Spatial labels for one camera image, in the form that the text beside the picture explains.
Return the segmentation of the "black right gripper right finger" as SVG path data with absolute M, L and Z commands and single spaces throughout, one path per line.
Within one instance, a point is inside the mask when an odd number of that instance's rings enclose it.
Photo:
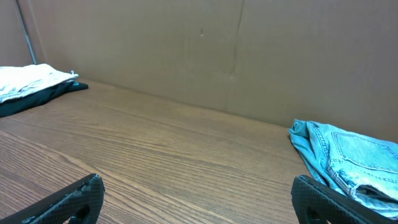
M 307 175 L 295 177 L 291 195 L 300 224 L 397 224 Z

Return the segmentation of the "beige khaki shorts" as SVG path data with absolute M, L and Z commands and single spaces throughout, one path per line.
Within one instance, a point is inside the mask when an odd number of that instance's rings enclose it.
M 38 91 L 74 82 L 79 74 L 61 72 L 50 65 L 27 65 L 24 67 L 1 67 L 1 103 L 23 98 Z

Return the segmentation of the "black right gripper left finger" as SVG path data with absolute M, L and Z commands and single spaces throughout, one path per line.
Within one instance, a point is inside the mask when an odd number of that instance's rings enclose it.
M 98 174 L 90 174 L 25 209 L 1 219 L 2 224 L 96 224 L 105 188 Z

